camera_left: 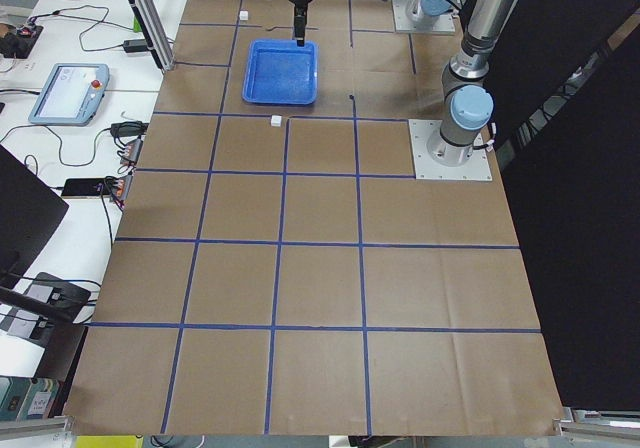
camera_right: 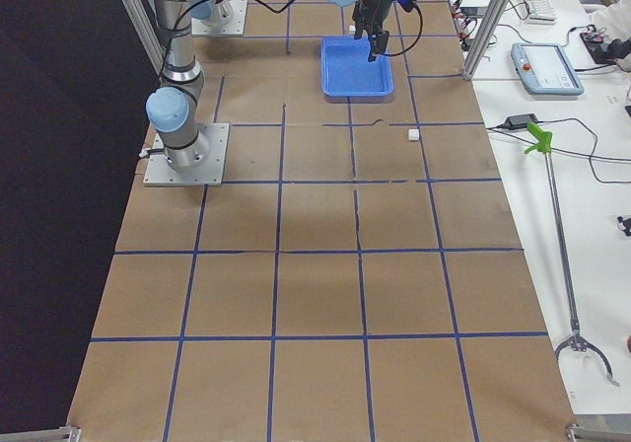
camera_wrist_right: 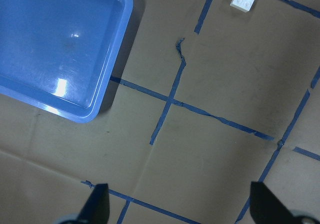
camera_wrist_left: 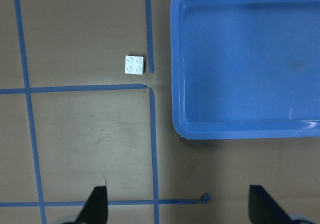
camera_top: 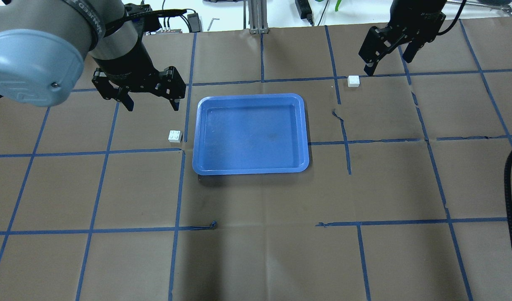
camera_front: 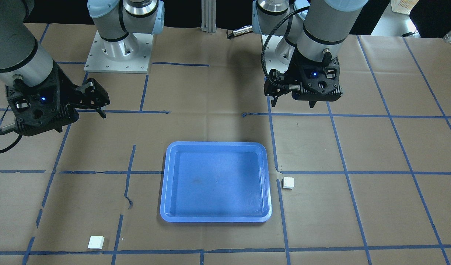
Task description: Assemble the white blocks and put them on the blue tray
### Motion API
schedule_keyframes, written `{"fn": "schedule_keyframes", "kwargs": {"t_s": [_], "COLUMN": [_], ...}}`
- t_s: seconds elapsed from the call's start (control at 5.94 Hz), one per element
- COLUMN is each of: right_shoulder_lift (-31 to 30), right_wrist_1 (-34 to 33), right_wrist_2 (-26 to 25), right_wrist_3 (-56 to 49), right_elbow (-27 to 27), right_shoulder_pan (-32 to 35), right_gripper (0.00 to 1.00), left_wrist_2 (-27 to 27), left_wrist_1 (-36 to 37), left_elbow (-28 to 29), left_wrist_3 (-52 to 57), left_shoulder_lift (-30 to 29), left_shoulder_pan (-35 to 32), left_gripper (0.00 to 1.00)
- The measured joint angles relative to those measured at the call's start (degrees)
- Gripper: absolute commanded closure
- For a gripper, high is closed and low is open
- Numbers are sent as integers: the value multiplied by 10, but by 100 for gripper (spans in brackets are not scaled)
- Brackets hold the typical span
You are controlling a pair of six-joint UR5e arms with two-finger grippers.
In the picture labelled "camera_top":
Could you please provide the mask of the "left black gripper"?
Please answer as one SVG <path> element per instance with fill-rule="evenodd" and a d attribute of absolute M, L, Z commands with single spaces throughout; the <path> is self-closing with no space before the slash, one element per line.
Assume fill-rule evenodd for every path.
<path fill-rule="evenodd" d="M 143 44 L 143 35 L 134 25 L 122 25 L 103 38 L 92 50 L 92 57 L 101 74 L 92 79 L 104 99 L 116 99 L 128 111 L 133 111 L 132 93 L 151 93 L 168 99 L 174 111 L 179 110 L 185 97 L 186 84 L 178 70 L 169 66 L 157 70 Z"/>

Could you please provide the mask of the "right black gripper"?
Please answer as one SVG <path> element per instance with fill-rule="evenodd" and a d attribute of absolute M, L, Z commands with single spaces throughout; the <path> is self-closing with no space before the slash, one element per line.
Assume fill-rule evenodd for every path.
<path fill-rule="evenodd" d="M 361 45 L 359 56 L 365 61 L 364 72 L 371 77 L 378 63 L 398 46 L 407 44 L 402 59 L 411 63 L 422 47 L 433 42 L 445 22 L 445 14 L 393 16 L 384 28 L 372 26 Z"/>

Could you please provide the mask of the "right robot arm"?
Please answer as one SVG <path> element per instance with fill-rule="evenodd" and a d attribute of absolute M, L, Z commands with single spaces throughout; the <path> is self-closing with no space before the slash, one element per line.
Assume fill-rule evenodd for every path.
<path fill-rule="evenodd" d="M 418 51 L 436 38 L 446 18 L 442 12 L 445 4 L 445 0 L 394 0 L 388 24 L 372 26 L 358 52 L 365 62 L 365 74 L 373 76 L 378 63 L 403 44 L 407 47 L 402 59 L 413 61 Z"/>

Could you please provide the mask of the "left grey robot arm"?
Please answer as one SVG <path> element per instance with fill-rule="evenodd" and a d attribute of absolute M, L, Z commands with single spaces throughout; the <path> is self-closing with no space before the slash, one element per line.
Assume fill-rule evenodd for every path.
<path fill-rule="evenodd" d="M 103 99 L 132 111 L 130 93 L 149 93 L 168 99 L 177 111 L 187 85 L 176 67 L 154 67 L 143 35 L 157 31 L 160 18 L 185 12 L 121 0 L 5 0 L 0 6 L 0 99 L 59 105 L 90 56 L 97 63 L 91 81 Z"/>

